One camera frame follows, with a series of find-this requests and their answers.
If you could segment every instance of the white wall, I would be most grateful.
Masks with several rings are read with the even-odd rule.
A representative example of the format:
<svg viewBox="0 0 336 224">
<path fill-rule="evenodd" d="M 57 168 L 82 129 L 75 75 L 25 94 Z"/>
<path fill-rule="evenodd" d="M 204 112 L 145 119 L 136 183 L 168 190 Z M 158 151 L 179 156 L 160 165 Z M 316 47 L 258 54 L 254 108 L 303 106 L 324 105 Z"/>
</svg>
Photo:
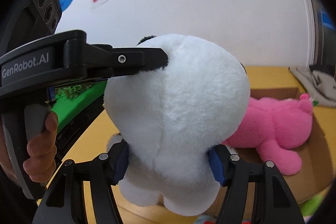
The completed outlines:
<svg viewBox="0 0 336 224">
<path fill-rule="evenodd" d="M 189 34 L 245 65 L 307 65 L 314 52 L 309 0 L 73 0 L 57 32 L 83 29 L 88 43 L 133 47 L 144 36 Z"/>
</svg>

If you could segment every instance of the plush toy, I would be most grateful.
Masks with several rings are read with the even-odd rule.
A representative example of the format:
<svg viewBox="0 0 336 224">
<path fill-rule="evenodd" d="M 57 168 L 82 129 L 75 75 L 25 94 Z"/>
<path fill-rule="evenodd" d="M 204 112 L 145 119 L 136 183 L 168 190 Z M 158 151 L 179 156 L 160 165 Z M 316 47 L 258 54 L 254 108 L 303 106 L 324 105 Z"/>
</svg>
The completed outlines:
<svg viewBox="0 0 336 224">
<path fill-rule="evenodd" d="M 263 161 L 271 160 L 283 175 L 294 175 L 301 169 L 297 152 L 310 136 L 313 103 L 307 94 L 300 100 L 250 98 L 238 130 L 223 144 L 233 148 L 256 148 Z"/>
<path fill-rule="evenodd" d="M 242 64 L 222 47 L 178 34 L 146 37 L 139 47 L 159 47 L 168 65 L 108 80 L 105 109 L 129 145 L 121 194 L 138 206 L 161 195 L 170 211 L 199 215 L 220 185 L 207 151 L 230 137 L 246 112 L 249 81 Z"/>
</svg>

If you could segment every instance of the plush head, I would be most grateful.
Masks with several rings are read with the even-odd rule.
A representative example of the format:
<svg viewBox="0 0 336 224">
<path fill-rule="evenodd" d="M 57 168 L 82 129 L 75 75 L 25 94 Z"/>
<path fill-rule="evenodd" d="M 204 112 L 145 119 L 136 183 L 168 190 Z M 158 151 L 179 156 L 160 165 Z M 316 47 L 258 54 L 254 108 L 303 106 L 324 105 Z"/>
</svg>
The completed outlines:
<svg viewBox="0 0 336 224">
<path fill-rule="evenodd" d="M 163 148 L 206 152 L 235 132 L 250 87 L 233 55 L 178 34 L 148 37 L 137 47 L 162 48 L 169 63 L 107 83 L 106 111 L 136 154 L 152 158 Z"/>
</svg>

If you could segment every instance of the screw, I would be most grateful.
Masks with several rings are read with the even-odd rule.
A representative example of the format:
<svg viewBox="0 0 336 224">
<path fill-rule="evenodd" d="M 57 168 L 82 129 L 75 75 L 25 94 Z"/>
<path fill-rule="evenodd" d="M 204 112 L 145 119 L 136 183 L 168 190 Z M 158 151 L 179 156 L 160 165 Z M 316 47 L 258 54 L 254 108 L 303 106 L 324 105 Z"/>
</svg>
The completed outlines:
<svg viewBox="0 0 336 224">
<path fill-rule="evenodd" d="M 233 160 L 233 161 L 238 161 L 238 160 L 240 160 L 240 157 L 237 154 L 232 154 L 230 156 L 230 159 Z"/>
<path fill-rule="evenodd" d="M 109 155 L 107 155 L 106 153 L 103 153 L 103 154 L 100 154 L 99 155 L 99 159 L 100 160 L 105 160 L 105 159 L 107 159 L 109 157 Z"/>
<path fill-rule="evenodd" d="M 118 56 L 118 62 L 121 63 L 121 64 L 125 63 L 126 62 L 126 56 L 119 55 Z"/>
<path fill-rule="evenodd" d="M 268 160 L 268 161 L 266 161 L 266 166 L 269 167 L 269 168 L 273 168 L 274 167 L 274 162 Z"/>
<path fill-rule="evenodd" d="M 65 166 L 69 166 L 69 165 L 71 165 L 72 164 L 72 160 L 66 160 L 65 162 L 64 162 L 64 165 Z"/>
</svg>

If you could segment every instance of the black handle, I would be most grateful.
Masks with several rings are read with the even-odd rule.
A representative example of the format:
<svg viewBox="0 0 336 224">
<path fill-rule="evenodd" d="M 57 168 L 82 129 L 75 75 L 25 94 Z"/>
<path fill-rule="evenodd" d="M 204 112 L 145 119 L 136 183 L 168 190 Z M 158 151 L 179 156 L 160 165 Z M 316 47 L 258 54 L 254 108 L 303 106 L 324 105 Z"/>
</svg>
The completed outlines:
<svg viewBox="0 0 336 224">
<path fill-rule="evenodd" d="M 14 172 L 26 198 L 41 199 L 46 191 L 45 185 L 33 182 L 23 168 L 30 156 L 27 152 L 28 140 L 44 130 L 45 118 L 50 112 L 47 104 L 18 106 L 1 114 L 7 151 Z"/>
</svg>

